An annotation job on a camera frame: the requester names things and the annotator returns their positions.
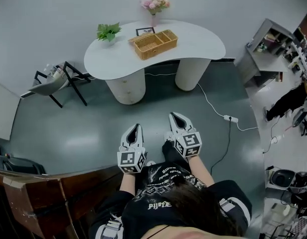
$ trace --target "gray floor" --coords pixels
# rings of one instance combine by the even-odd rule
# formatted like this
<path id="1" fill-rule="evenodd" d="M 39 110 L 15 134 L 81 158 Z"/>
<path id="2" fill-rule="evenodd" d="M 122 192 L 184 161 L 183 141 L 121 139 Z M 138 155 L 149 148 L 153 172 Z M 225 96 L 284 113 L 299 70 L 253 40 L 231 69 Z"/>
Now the gray floor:
<path id="1" fill-rule="evenodd" d="M 173 66 L 150 69 L 170 73 Z M 256 120 L 233 63 L 210 63 L 200 84 L 209 101 L 223 115 L 239 119 L 240 128 L 256 126 Z M 168 113 L 189 117 L 200 132 L 200 154 L 207 168 L 225 152 L 229 122 L 218 116 L 197 86 L 191 92 L 179 90 L 174 75 L 146 75 L 146 94 L 140 103 L 118 103 L 104 81 L 82 84 L 85 107 L 72 88 L 55 97 L 60 109 L 49 97 L 30 96 L 20 102 L 11 141 L 2 142 L 6 152 L 42 164 L 49 174 L 82 171 L 117 164 L 122 133 L 135 123 L 144 129 L 148 159 L 162 162 L 163 133 L 169 130 Z M 225 159 L 213 169 L 215 181 L 236 181 L 253 203 L 253 217 L 263 211 L 264 161 L 258 130 L 241 132 L 231 124 L 231 143 Z M 247 237 L 258 238 L 259 228 L 251 226 Z"/>

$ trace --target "wooden frame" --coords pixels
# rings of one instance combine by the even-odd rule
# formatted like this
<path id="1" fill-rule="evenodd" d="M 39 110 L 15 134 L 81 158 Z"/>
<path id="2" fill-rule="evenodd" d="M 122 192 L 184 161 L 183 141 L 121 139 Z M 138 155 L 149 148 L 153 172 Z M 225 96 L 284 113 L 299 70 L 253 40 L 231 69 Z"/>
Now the wooden frame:
<path id="1" fill-rule="evenodd" d="M 94 207 L 116 191 L 122 175 L 117 166 L 46 176 L 0 170 L 0 191 L 10 216 L 12 213 L 26 233 L 42 238 L 62 233 L 87 235 L 90 224 L 83 226 L 80 220 L 95 213 Z"/>
<path id="2" fill-rule="evenodd" d="M 147 32 L 147 33 L 149 33 L 149 34 L 152 34 L 152 33 L 155 33 L 155 31 L 154 31 L 154 28 L 153 27 L 144 27 L 144 28 L 137 28 L 136 29 L 136 35 L 137 36 L 140 36 L 140 35 L 142 35 L 142 34 L 139 34 L 139 30 L 146 30 L 146 29 L 150 29 L 150 30 L 152 30 L 152 32 Z"/>

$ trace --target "curved table top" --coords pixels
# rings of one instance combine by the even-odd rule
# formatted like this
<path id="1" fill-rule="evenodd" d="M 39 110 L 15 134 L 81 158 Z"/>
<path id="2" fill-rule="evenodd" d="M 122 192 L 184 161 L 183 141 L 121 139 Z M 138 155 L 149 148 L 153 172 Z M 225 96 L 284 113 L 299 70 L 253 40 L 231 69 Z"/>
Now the curved table top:
<path id="1" fill-rule="evenodd" d="M 178 36 L 177 46 L 147 60 L 141 60 L 128 40 L 136 36 L 137 28 L 149 27 L 144 22 L 122 25 L 114 45 L 103 48 L 102 41 L 93 41 L 84 57 L 87 72 L 101 80 L 128 76 L 144 67 L 172 59 L 221 59 L 225 47 L 220 38 L 206 28 L 177 20 L 161 20 L 155 32 L 170 29 Z"/>

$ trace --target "chair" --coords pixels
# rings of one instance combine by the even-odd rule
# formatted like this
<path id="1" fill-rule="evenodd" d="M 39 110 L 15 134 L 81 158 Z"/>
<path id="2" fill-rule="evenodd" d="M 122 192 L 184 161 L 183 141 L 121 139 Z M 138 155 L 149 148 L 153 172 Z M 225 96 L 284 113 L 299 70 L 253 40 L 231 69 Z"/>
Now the chair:
<path id="1" fill-rule="evenodd" d="M 52 98 L 53 101 L 57 103 L 59 107 L 63 108 L 63 106 L 53 97 L 52 94 L 65 88 L 70 83 L 71 86 L 74 88 L 75 92 L 77 93 L 77 95 L 79 96 L 79 98 L 81 99 L 81 101 L 84 103 L 85 106 L 87 106 L 86 101 L 84 100 L 80 92 L 78 91 L 71 76 L 73 75 L 73 73 L 77 73 L 79 76 L 84 78 L 86 81 L 91 82 L 91 80 L 88 79 L 87 76 L 79 72 L 75 67 L 69 64 L 67 61 L 65 61 L 64 63 L 63 71 L 65 72 L 65 74 L 56 79 L 52 77 L 48 77 L 47 75 L 37 71 L 34 77 L 34 80 L 35 80 L 34 86 L 31 89 L 29 89 L 29 91 L 40 94 L 42 96 L 50 96 L 50 98 Z M 47 82 L 42 84 L 41 81 L 38 79 L 38 76 L 46 78 Z"/>
<path id="2" fill-rule="evenodd" d="M 25 158 L 0 156 L 0 169 L 18 173 L 46 174 L 44 167 Z"/>

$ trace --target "white cable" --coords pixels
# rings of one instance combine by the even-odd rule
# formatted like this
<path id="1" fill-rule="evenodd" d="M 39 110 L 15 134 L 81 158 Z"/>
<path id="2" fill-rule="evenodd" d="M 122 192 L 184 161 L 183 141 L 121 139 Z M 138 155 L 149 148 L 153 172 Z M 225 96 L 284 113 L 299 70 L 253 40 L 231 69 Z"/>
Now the white cable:
<path id="1" fill-rule="evenodd" d="M 147 74 L 145 74 L 145 75 L 152 75 L 152 76 L 160 76 L 160 75 L 173 75 L 173 74 L 149 74 L 149 73 L 147 73 Z"/>
<path id="2" fill-rule="evenodd" d="M 72 79 L 85 80 L 84 78 L 79 78 L 79 77 L 72 77 Z"/>
<path id="3" fill-rule="evenodd" d="M 251 128 L 247 128 L 247 129 L 240 129 L 238 123 L 237 123 L 237 127 L 238 127 L 238 129 L 239 129 L 240 131 L 246 131 L 246 130 L 258 128 L 257 126 L 255 126 L 255 127 L 251 127 Z"/>
<path id="4" fill-rule="evenodd" d="M 198 84 L 198 86 L 200 87 L 200 89 L 202 90 L 202 92 L 203 92 L 203 94 L 204 94 L 204 97 L 205 97 L 205 99 L 207 100 L 207 102 L 211 105 L 211 107 L 213 108 L 213 110 L 215 111 L 215 113 L 216 114 L 218 114 L 219 116 L 221 116 L 221 117 L 223 117 L 224 118 L 224 116 L 223 115 L 221 115 L 220 113 L 218 113 L 216 110 L 215 110 L 215 108 L 213 107 L 213 105 L 208 101 L 208 98 L 207 98 L 207 95 L 205 94 L 205 92 L 203 91 L 203 88 L 201 87 L 201 85 L 199 84 L 199 83 L 197 83 Z"/>
<path id="5" fill-rule="evenodd" d="M 163 75 L 163 76 L 166 76 L 166 75 L 173 75 L 173 74 L 149 74 L 149 73 L 146 73 L 145 75 L 152 75 L 152 76 L 160 76 L 160 75 Z M 209 100 L 208 100 L 208 98 L 207 98 L 207 95 L 205 94 L 205 92 L 204 92 L 203 88 L 201 87 L 201 85 L 200 85 L 199 83 L 197 83 L 197 85 L 198 85 L 198 86 L 200 87 L 200 89 L 202 90 L 205 99 L 207 100 L 208 104 L 211 105 L 211 107 L 213 108 L 214 112 L 215 112 L 216 114 L 218 114 L 219 116 L 221 116 L 221 117 L 224 118 L 224 115 L 221 115 L 220 113 L 218 113 L 218 112 L 216 111 L 216 109 L 213 107 L 213 105 L 209 102 Z M 255 127 L 251 127 L 251 128 L 240 129 L 238 123 L 237 123 L 237 127 L 238 127 L 238 129 L 239 129 L 240 131 L 246 131 L 246 130 L 251 130 L 251 129 L 256 129 L 256 128 L 258 128 L 257 126 L 255 126 Z"/>

